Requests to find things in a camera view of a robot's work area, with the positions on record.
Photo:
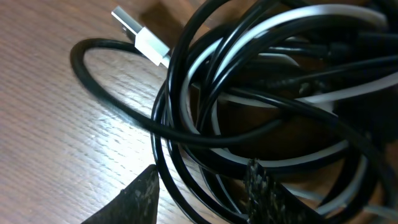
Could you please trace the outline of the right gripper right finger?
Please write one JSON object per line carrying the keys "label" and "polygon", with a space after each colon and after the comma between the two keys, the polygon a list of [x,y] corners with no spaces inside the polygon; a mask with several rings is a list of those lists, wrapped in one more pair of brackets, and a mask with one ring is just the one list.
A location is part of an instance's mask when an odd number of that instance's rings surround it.
{"label": "right gripper right finger", "polygon": [[247,164],[244,179],[250,224],[317,224],[326,220],[290,193],[257,160]]}

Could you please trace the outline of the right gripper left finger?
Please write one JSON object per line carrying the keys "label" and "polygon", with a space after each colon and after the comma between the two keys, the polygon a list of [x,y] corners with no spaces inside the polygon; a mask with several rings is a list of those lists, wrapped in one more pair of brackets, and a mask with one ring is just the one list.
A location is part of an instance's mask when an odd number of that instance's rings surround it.
{"label": "right gripper left finger", "polygon": [[157,166],[151,164],[82,224],[154,224],[157,222],[159,192]]}

